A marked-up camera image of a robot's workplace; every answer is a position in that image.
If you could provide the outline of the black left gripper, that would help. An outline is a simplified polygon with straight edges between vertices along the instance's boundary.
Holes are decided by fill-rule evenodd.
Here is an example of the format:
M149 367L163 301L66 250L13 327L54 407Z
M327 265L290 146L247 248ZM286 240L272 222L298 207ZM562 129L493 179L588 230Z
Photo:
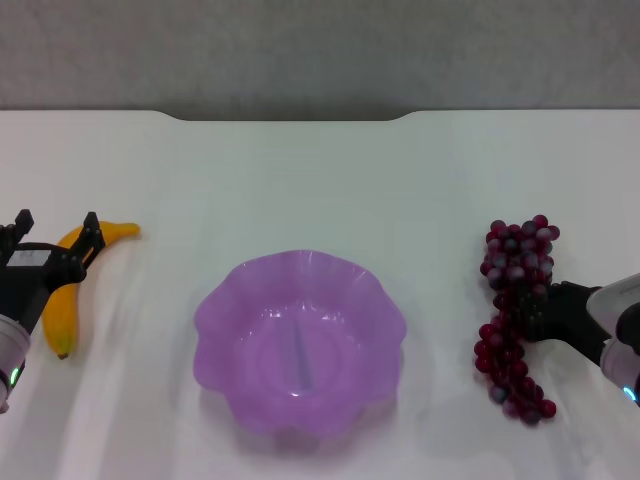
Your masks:
M30 210L22 209L13 223L1 226L1 247L14 248L33 225ZM95 212L89 212L79 230L61 240L60 246L20 244L1 266L1 314L31 335L50 296L83 281L105 245Z

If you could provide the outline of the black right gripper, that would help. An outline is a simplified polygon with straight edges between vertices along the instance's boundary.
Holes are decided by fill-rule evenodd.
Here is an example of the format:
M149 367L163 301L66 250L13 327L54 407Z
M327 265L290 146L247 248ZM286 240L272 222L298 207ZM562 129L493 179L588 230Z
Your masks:
M522 338L528 343L539 343L550 338L551 328L540 319L547 300L547 321L553 334L595 365L611 335L587 311L587 301L600 287L586 287L563 281L551 286L549 297L545 284L525 285L518 289L518 311L525 320Z

